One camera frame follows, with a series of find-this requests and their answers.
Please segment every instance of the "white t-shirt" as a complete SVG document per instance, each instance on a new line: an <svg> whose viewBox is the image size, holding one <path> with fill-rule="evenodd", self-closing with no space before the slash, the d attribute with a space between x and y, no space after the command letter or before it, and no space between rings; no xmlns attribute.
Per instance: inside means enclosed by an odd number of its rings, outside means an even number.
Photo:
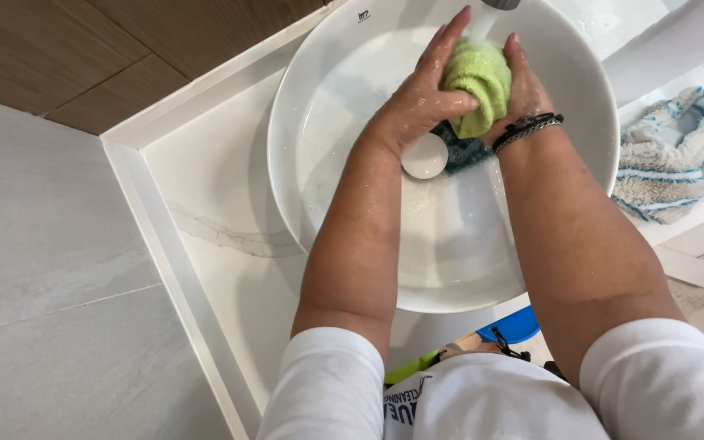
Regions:
<svg viewBox="0 0 704 440"><path fill-rule="evenodd" d="M458 355L383 393L364 337L306 330L287 346L258 439L704 439L704 335L643 319L589 348L581 390L540 366Z"/></svg>

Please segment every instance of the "wooden wall panel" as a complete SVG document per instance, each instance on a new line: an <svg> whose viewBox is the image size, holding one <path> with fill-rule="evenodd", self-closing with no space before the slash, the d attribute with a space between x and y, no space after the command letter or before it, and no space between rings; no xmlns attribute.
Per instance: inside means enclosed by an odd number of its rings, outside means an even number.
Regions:
<svg viewBox="0 0 704 440"><path fill-rule="evenodd" d="M187 84L189 80L151 54L45 118L99 135Z"/></svg>
<svg viewBox="0 0 704 440"><path fill-rule="evenodd" d="M190 79L323 5L323 0L88 1Z"/></svg>
<svg viewBox="0 0 704 440"><path fill-rule="evenodd" d="M148 55L85 0L0 0L0 103L44 114Z"/></svg>

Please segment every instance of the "striped towel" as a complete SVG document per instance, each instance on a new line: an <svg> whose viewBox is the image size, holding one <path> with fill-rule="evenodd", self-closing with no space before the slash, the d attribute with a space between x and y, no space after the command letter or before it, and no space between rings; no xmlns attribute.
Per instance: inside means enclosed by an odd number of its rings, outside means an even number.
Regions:
<svg viewBox="0 0 704 440"><path fill-rule="evenodd" d="M650 106L621 135L612 199L644 222L670 224L704 196L704 88Z"/></svg>

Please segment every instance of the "person's left hand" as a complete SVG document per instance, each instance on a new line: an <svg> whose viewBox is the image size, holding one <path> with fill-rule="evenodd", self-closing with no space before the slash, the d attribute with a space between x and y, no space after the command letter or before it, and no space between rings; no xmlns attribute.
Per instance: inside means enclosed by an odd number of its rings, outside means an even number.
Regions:
<svg viewBox="0 0 704 440"><path fill-rule="evenodd" d="M396 156L400 157L442 120L461 116L479 106L466 92L439 90L444 66L471 16L471 8L464 6L448 25L439 28L420 56L414 73L368 122L366 129L383 136Z"/></svg>

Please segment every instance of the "bracelet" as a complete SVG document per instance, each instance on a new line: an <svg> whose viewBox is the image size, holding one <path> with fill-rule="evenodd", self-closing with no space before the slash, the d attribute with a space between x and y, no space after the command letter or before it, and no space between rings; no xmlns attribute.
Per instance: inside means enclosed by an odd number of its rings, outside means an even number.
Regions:
<svg viewBox="0 0 704 440"><path fill-rule="evenodd" d="M564 122L564 115L545 113L537 116L524 116L518 119L514 124L507 125L506 132L496 139L493 147L494 154L498 155L502 149L513 143L514 141L525 138L527 135L542 130L551 125L561 125Z"/></svg>

